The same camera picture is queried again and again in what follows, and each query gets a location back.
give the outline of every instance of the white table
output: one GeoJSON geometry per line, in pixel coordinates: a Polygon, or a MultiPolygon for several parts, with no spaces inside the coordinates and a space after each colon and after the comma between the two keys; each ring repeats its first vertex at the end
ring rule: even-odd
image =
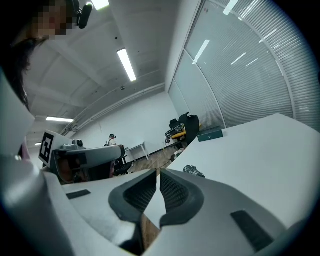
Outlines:
{"type": "MultiPolygon", "coordinates": [[[[132,147],[126,149],[125,152],[129,152],[131,150],[135,150],[135,149],[140,148],[140,147],[141,147],[146,159],[149,161],[150,155],[149,155],[148,151],[145,148],[145,142],[144,141],[142,143],[139,143],[138,145],[135,145],[135,146],[132,146],[132,147]]],[[[134,154],[131,154],[131,155],[132,155],[133,160],[136,162],[134,154]]]]}
{"type": "MultiPolygon", "coordinates": [[[[168,169],[196,166],[207,179],[256,201],[287,228],[308,216],[320,185],[320,133],[275,114],[224,129],[223,136],[196,138],[168,169]]],[[[145,211],[156,226],[166,214],[161,197],[157,190],[145,211]]]]}

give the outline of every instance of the crumpled object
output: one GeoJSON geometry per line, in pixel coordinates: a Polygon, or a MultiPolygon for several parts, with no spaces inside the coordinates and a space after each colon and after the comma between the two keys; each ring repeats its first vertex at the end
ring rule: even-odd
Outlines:
{"type": "Polygon", "coordinates": [[[199,177],[203,177],[205,178],[206,176],[204,176],[204,174],[200,171],[197,170],[197,167],[193,166],[193,165],[187,165],[186,167],[183,168],[183,172],[184,173],[188,173],[194,176],[199,176],[199,177]]]}

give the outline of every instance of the black headphones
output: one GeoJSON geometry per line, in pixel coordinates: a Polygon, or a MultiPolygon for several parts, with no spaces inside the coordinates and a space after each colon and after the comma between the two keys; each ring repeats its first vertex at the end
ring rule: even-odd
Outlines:
{"type": "Polygon", "coordinates": [[[94,5],[91,2],[87,2],[83,9],[80,8],[78,0],[68,0],[72,3],[74,15],[76,17],[76,26],[79,29],[84,29],[87,24],[94,5]]]}

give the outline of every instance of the white ceiling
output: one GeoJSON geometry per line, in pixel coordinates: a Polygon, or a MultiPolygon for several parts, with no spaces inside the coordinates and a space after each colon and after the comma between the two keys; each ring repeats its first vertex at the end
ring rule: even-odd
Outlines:
{"type": "MultiPolygon", "coordinates": [[[[66,127],[45,121],[47,116],[75,119],[82,112],[85,122],[118,101],[163,83],[179,1],[109,0],[109,6],[92,10],[85,29],[73,29],[38,47],[24,82],[36,118],[27,135],[28,148],[41,141],[45,130],[60,133],[66,127]],[[134,82],[117,54],[123,48],[137,77],[134,82]]],[[[80,0],[80,6],[86,2],[80,0]]]]}

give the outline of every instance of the white shirt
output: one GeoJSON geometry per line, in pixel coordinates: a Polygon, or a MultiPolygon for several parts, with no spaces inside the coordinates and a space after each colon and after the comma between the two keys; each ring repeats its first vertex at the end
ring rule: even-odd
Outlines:
{"type": "Polygon", "coordinates": [[[113,145],[116,145],[116,141],[113,138],[109,139],[108,146],[113,146],[113,145]]]}

